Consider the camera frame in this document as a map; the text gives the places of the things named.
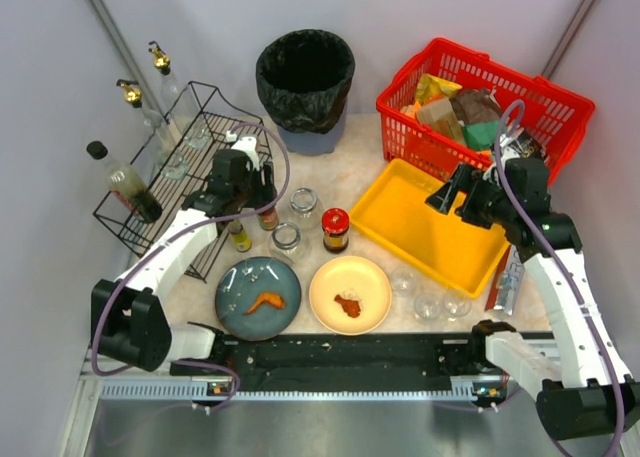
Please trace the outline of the red-brown sauce bottle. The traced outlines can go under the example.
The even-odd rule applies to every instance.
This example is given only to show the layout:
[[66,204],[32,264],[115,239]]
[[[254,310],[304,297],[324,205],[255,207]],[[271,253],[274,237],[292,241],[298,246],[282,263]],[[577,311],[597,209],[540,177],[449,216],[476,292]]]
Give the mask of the red-brown sauce bottle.
[[272,231],[279,225],[279,217],[275,207],[259,213],[257,218],[260,227],[265,231]]

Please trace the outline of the small yellow seasoning bottle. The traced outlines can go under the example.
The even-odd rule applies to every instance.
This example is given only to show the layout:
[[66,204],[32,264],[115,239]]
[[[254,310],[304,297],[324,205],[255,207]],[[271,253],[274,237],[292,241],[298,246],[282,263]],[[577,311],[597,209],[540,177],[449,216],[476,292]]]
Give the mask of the small yellow seasoning bottle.
[[247,252],[251,249],[252,241],[240,220],[230,221],[227,229],[238,252]]

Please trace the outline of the gold-capped glass bottle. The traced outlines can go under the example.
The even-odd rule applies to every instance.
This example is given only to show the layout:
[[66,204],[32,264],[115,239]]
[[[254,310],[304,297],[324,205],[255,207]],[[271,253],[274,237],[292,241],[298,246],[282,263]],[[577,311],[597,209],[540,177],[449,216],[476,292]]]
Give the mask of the gold-capped glass bottle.
[[171,59],[156,41],[149,42],[153,66],[161,77],[160,94],[169,112],[173,127],[184,138],[184,143],[196,150],[208,146],[210,135],[200,121],[200,106],[193,92],[183,84],[172,70]]
[[159,173],[166,179],[181,181],[186,176],[188,164],[178,150],[165,118],[145,103],[137,81],[117,79],[116,86],[123,90],[125,102],[138,111],[155,141],[155,164]]

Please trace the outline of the black-capped dark sauce bottle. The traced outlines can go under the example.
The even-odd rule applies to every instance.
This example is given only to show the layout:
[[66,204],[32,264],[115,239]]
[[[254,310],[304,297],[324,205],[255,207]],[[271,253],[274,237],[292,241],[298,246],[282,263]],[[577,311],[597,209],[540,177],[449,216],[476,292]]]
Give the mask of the black-capped dark sauce bottle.
[[150,224],[162,216],[162,206],[136,170],[114,158],[101,141],[86,146],[91,158],[103,164],[109,191],[141,222]]

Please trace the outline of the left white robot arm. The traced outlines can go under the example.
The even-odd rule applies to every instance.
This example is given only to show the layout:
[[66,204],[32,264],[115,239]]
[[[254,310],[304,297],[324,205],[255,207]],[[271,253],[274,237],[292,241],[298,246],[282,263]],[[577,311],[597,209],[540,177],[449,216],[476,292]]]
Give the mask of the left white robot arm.
[[195,257],[234,220],[275,207],[283,190],[273,183],[272,165],[261,161],[258,139],[228,131],[227,147],[215,152],[207,187],[189,195],[164,234],[130,269],[102,279],[91,294],[90,362],[109,357],[127,370],[147,372],[166,362],[195,364],[211,355],[214,329],[168,322],[164,305]]

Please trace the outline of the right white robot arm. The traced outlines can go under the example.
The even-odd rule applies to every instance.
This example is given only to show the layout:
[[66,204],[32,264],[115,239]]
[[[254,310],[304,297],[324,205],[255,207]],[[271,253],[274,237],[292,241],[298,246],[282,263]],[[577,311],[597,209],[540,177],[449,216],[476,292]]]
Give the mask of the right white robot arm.
[[491,320],[472,330],[475,356],[505,371],[534,400],[551,439],[610,434],[618,442],[639,420],[639,383],[608,335],[574,222],[551,208],[546,164],[521,157],[511,142],[501,135],[488,170],[458,165],[425,202],[464,223],[504,230],[543,299],[560,361],[543,356],[511,325]]

